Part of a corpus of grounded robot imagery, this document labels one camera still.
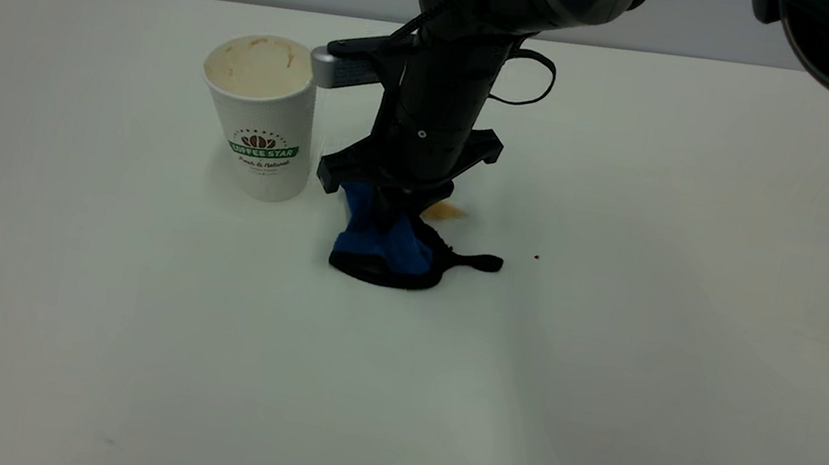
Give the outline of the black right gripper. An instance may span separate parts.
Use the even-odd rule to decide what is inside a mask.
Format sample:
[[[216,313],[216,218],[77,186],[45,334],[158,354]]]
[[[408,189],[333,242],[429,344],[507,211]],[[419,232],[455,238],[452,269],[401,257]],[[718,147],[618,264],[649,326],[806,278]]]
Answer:
[[[491,129],[418,129],[399,103],[398,90],[386,89],[372,133],[323,156],[316,175],[327,194],[352,182],[397,190],[399,204],[396,194],[375,189],[371,216],[395,220],[400,212],[419,218],[435,195],[449,195],[456,177],[479,163],[496,164],[503,149]]]

